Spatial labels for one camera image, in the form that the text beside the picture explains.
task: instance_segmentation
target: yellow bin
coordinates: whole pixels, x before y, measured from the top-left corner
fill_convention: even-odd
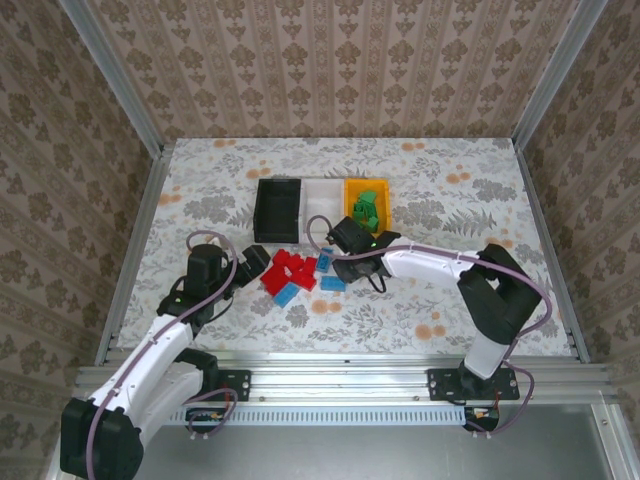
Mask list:
[[[385,178],[347,178],[344,181],[344,214],[351,217],[353,205],[358,201],[362,192],[376,192],[376,212],[378,213],[377,237],[385,230],[391,229],[391,199],[389,196],[389,182]]]

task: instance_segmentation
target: red lego brick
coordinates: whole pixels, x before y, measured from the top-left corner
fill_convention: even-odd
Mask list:
[[[318,263],[318,259],[314,257],[307,257],[304,260],[304,265],[302,266],[302,273],[306,273],[307,275],[313,275],[313,272],[316,271],[316,263]]]
[[[297,253],[295,255],[291,255],[289,260],[287,260],[287,268],[291,273],[297,272],[304,265],[304,260]]]
[[[285,267],[290,256],[289,252],[280,249],[272,258],[273,264]]]
[[[274,265],[260,277],[260,281],[264,284],[264,289],[275,297],[290,279],[283,266]]]
[[[291,275],[291,281],[308,291],[313,290],[313,287],[316,286],[316,279],[313,278],[313,275],[307,275],[303,273],[302,270],[294,272],[293,275]]]

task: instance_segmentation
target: patterned wallpaper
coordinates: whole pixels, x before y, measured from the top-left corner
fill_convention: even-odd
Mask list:
[[[640,446],[640,2],[607,4],[526,157],[595,361]]]
[[[165,140],[509,137],[578,0],[90,0]]]
[[[0,2],[0,478],[39,478],[150,159],[56,1]]]

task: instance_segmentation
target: floral tablecloth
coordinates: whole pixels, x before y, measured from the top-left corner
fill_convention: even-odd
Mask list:
[[[186,273],[185,237],[219,231],[238,252],[253,243],[258,179],[385,177],[392,229],[459,250],[505,246],[551,294],[554,314],[516,354],[569,355],[547,265],[508,139],[183,139],[176,144],[118,346],[134,347],[160,300]],[[275,246],[266,246],[274,254]],[[312,254],[308,246],[290,250]],[[229,312],[198,336],[209,350],[462,354],[475,328],[458,291],[392,279],[346,293],[301,291],[282,309],[259,281],[236,292]],[[544,307],[535,312],[538,318]]]

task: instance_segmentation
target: blue lego brick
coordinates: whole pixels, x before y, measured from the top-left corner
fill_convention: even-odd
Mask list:
[[[323,248],[322,251],[327,253],[333,253],[332,248]],[[329,271],[329,265],[331,265],[331,259],[326,255],[320,255],[318,257],[318,263],[316,263],[316,271],[327,273]]]
[[[338,277],[325,275],[320,280],[320,288],[331,292],[346,292],[347,286]]]
[[[293,283],[287,283],[282,290],[278,292],[278,294],[273,297],[273,301],[279,307],[286,307],[287,303],[289,303],[293,298],[298,294],[300,289],[297,285]]]

